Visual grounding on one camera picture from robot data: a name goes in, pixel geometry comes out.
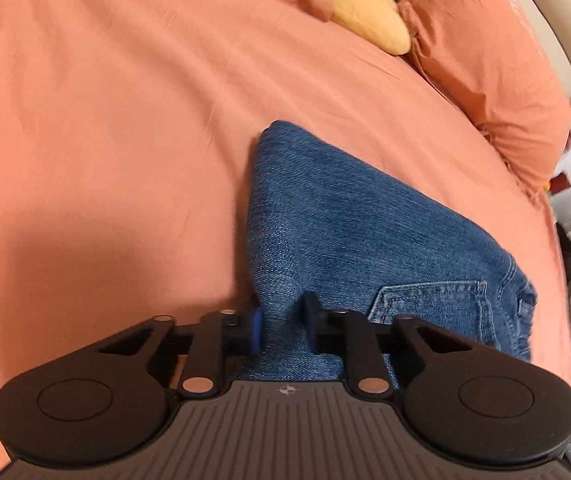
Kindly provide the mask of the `blue denim jeans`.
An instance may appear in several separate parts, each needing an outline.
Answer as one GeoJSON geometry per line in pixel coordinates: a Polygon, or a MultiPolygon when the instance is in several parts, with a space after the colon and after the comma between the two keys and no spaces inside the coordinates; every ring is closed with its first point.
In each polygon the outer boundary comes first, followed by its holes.
{"type": "Polygon", "coordinates": [[[485,230],[289,122],[260,136],[247,213],[250,277],[264,312],[253,380],[333,380],[310,351],[299,305],[389,324],[409,314],[528,360],[534,287],[485,230]]]}

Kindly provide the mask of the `orange bed sheet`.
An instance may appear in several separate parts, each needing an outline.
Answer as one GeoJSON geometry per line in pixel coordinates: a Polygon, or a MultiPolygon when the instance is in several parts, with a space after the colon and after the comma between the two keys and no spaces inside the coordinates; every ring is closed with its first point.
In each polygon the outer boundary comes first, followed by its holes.
{"type": "Polygon", "coordinates": [[[250,153],[276,120],[491,233],[537,290],[533,361],[571,380],[547,200],[402,58],[293,0],[0,0],[0,388],[245,300],[250,153]]]}

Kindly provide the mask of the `dark red cup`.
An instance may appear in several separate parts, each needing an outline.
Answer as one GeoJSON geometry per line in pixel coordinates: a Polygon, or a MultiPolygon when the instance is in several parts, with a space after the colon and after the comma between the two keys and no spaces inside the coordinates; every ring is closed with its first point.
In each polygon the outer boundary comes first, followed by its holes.
{"type": "Polygon", "coordinates": [[[571,181],[565,172],[560,172],[549,181],[551,195],[560,194],[571,187],[571,181]]]}

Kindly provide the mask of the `small yellow cushion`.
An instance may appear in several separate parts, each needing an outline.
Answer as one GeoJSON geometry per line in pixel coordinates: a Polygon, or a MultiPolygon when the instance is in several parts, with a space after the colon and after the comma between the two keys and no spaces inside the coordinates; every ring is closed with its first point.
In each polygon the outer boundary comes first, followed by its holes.
{"type": "Polygon", "coordinates": [[[395,0],[333,0],[332,21],[390,55],[410,51],[409,30],[395,0]]]}

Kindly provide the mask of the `right orange pillow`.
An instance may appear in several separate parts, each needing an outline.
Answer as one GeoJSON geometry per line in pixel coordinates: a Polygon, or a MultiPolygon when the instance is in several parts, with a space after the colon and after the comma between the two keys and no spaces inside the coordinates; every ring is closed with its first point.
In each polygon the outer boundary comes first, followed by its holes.
{"type": "Polygon", "coordinates": [[[400,0],[419,72],[498,152],[523,191],[545,190],[571,135],[571,100],[517,0],[400,0]]]}

